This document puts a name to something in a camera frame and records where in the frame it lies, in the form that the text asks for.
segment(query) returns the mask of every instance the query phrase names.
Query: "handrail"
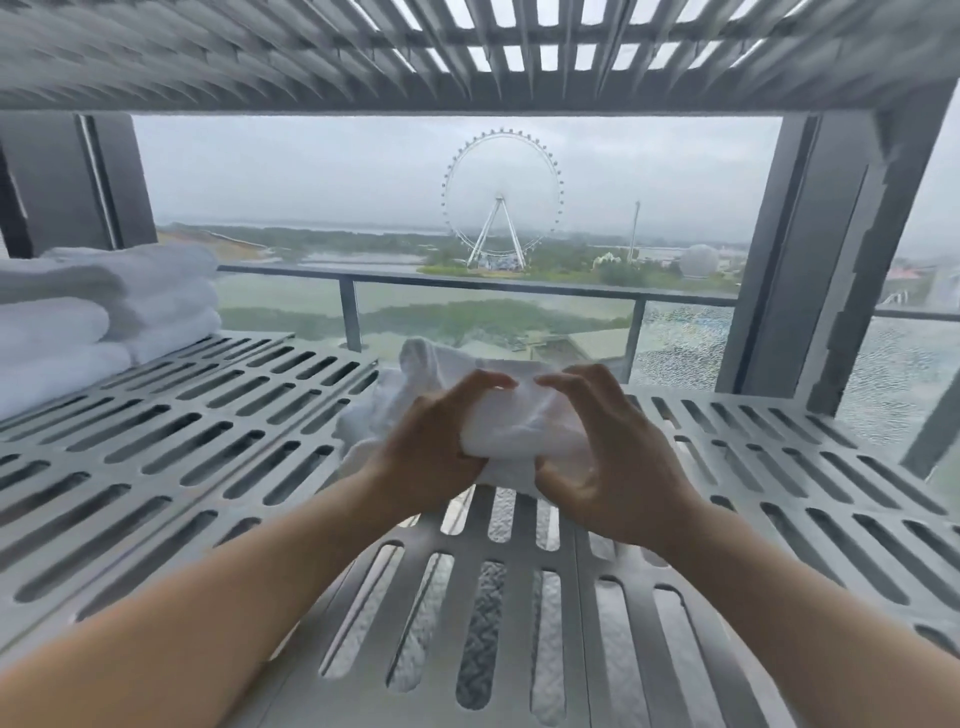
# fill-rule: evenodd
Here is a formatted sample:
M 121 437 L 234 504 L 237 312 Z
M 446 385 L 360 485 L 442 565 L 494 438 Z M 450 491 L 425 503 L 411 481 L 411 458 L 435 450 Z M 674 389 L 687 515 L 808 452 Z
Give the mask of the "handrail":
M 583 298 L 618 299 L 633 301 L 634 312 L 627 335 L 627 348 L 624 351 L 624 372 L 622 381 L 630 378 L 631 365 L 636 358 L 636 344 L 640 327 L 643 325 L 643 313 L 648 301 L 665 303 L 689 303 L 708 306 L 736 306 L 737 297 L 729 293 L 684 293 L 682 291 L 663 291 L 654 288 L 621 288 L 611 285 L 590 285 L 584 283 L 555 283 L 546 280 L 517 280 L 502 278 L 480 278 L 474 276 L 429 276 L 421 273 L 386 273 L 360 271 L 349 268 L 310 268 L 304 265 L 283 263 L 222 263 L 218 270 L 223 273 L 248 273 L 260 276 L 291 276 L 294 278 L 337 280 L 340 283 L 340 303 L 344 316 L 344 332 L 347 348 L 359 352 L 360 316 L 357 310 L 355 283 L 393 283 L 396 285 L 418 285 L 439 288 L 461 288 L 467 290 L 504 291 L 507 293 L 538 293 L 554 296 L 578 296 Z M 935 311 L 921 308 L 881 305 L 874 315 L 891 319 L 917 319 L 922 321 L 951 321 L 960 323 L 960 311 Z

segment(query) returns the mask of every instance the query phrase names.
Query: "dome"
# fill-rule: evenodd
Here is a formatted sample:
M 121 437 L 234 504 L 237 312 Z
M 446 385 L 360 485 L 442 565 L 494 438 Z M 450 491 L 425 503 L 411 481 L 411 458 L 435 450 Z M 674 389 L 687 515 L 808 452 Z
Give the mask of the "dome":
M 686 279 L 704 279 L 720 268 L 720 255 L 709 245 L 694 245 L 680 256 L 680 272 Z

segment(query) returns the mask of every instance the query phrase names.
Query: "slatted shelf underside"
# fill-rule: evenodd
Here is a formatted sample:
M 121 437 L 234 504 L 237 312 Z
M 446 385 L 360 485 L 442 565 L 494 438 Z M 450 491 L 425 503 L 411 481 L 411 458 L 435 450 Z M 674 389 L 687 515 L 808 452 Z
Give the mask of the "slatted shelf underside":
M 372 376 L 352 379 L 58 599 L 0 662 L 310 497 L 334 475 L 337 411 L 369 393 Z M 956 652 L 960 529 L 915 477 L 791 402 L 630 391 L 704 497 Z M 542 501 L 486 486 L 371 546 L 304 618 L 228 725 L 318 720 L 795 724 L 749 650 L 656 554 L 599 539 Z
M 0 650 L 376 374 L 354 352 L 249 338 L 218 336 L 0 424 Z M 332 447 L 313 451 L 305 468 Z
M 24 0 L 0 109 L 874 108 L 960 74 L 954 0 Z

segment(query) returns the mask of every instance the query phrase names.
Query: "folded towel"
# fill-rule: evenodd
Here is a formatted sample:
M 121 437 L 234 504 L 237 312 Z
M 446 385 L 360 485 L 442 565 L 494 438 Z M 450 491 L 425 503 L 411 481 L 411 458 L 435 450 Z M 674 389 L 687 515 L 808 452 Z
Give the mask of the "folded towel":
M 120 343 L 130 352 L 134 364 L 146 364 L 164 354 L 197 343 L 205 336 L 220 330 L 220 323 L 220 314 L 208 308 L 182 321 L 146 328 L 142 333 Z
M 146 329 L 191 319 L 217 307 L 217 291 L 207 279 L 191 279 L 152 296 L 93 299 L 109 314 L 109 341 L 130 339 Z
M 43 299 L 0 305 L 0 367 L 95 344 L 109 317 L 82 299 Z
M 0 420 L 73 394 L 130 368 L 119 344 L 88 344 L 35 361 L 0 368 Z
M 40 258 L 0 260 L 0 303 L 149 296 L 189 279 L 212 278 L 216 270 L 216 257 L 200 243 L 154 243 L 113 252 L 55 248 Z
M 534 458 L 561 461 L 568 473 L 590 467 L 587 435 L 569 401 L 533 377 L 556 371 L 536 361 L 482 359 L 433 344 L 407 339 L 400 369 L 381 372 L 369 396 L 344 410 L 333 436 L 343 440 L 340 474 L 360 470 L 418 395 L 449 389 L 474 369 L 504 372 L 517 380 L 514 390 L 484 395 L 470 411 L 460 433 L 464 453 L 490 458 L 478 483 L 539 496 Z

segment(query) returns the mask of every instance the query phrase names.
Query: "person's left hand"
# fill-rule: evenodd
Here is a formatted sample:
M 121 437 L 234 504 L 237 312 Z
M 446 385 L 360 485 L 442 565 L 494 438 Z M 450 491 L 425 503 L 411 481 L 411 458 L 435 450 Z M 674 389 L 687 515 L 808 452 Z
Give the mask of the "person's left hand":
M 446 392 L 420 395 L 367 465 L 395 506 L 399 519 L 434 510 L 473 484 L 487 461 L 460 450 L 460 430 L 470 408 L 488 391 L 516 381 L 477 369 Z

